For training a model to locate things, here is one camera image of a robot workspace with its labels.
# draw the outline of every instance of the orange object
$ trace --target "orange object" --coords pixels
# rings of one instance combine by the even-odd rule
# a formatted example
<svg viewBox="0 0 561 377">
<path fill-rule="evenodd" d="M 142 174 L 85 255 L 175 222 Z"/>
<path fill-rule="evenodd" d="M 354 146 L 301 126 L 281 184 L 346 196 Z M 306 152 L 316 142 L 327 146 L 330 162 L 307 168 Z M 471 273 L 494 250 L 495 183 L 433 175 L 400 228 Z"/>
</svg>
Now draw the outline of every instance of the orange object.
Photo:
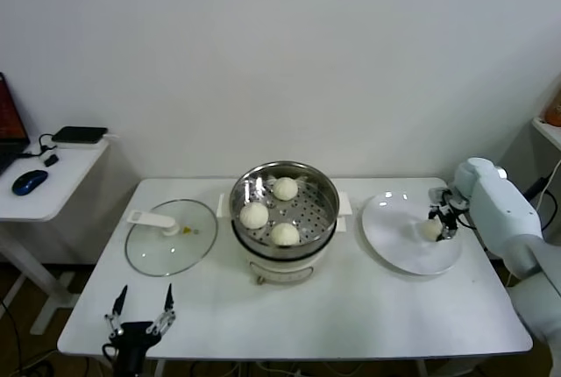
<svg viewBox="0 0 561 377">
<path fill-rule="evenodd" d="M 555 98 L 553 98 L 550 106 L 547 107 L 543 119 L 548 124 L 555 125 L 556 127 L 561 127 L 561 90 L 555 96 Z"/>
</svg>

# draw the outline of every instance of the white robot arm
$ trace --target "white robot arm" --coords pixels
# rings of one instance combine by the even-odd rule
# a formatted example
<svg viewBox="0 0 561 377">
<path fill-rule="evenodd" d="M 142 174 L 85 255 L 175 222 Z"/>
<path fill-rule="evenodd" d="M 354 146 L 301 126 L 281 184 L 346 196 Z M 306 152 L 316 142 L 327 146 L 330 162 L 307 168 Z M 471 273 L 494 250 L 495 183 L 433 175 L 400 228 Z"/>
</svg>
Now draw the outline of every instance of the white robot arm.
<svg viewBox="0 0 561 377">
<path fill-rule="evenodd" d="M 561 247 L 543 241 L 536 210 L 493 163 L 470 158 L 459 165 L 441 205 L 469 211 L 487 249 L 521 280 L 509 289 L 512 303 L 534 335 L 550 346 L 561 377 Z"/>
</svg>

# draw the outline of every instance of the laptop screen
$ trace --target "laptop screen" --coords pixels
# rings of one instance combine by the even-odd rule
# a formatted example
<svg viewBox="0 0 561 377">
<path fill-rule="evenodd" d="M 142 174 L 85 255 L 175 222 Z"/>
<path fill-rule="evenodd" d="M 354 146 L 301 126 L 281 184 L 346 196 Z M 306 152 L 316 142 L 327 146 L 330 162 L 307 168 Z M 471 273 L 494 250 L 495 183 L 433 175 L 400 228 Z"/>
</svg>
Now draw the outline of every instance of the laptop screen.
<svg viewBox="0 0 561 377">
<path fill-rule="evenodd" d="M 11 99 L 4 75 L 0 73 L 0 144 L 18 141 L 28 142 L 27 133 Z"/>
</svg>

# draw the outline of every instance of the blue mouse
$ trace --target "blue mouse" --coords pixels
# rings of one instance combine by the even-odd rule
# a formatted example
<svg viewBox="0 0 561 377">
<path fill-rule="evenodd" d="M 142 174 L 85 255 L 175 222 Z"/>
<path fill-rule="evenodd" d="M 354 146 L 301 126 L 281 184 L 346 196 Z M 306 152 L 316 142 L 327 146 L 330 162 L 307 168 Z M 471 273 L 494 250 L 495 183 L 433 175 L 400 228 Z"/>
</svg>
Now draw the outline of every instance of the blue mouse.
<svg viewBox="0 0 561 377">
<path fill-rule="evenodd" d="M 29 195 L 34 189 L 40 185 L 41 182 L 46 180 L 49 176 L 47 171 L 42 169 L 36 169 L 35 171 L 28 171 L 23 175 L 20 175 L 11 186 L 11 191 L 15 195 L 25 196 Z"/>
</svg>

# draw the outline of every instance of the steamed bun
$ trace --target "steamed bun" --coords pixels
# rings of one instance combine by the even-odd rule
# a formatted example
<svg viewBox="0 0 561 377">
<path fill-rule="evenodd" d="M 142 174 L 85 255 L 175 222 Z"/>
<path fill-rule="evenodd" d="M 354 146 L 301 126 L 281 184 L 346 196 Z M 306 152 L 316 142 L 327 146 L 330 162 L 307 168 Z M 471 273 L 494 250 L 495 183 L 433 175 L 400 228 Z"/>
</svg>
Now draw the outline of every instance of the steamed bun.
<svg viewBox="0 0 561 377">
<path fill-rule="evenodd" d="M 274 182 L 273 194 L 279 200 L 294 199 L 298 194 L 298 184 L 292 178 L 282 177 Z"/>
<path fill-rule="evenodd" d="M 257 230 L 269 220 L 269 210 L 261 203 L 251 202 L 239 212 L 239 220 L 248 230 Z"/>
<path fill-rule="evenodd" d="M 271 240 L 276 245 L 296 245 L 300 243 L 300 233 L 291 224 L 278 224 L 271 231 Z"/>
<path fill-rule="evenodd" d="M 428 241 L 437 241 L 442 233 L 442 222 L 438 217 L 421 223 L 421 233 Z"/>
</svg>

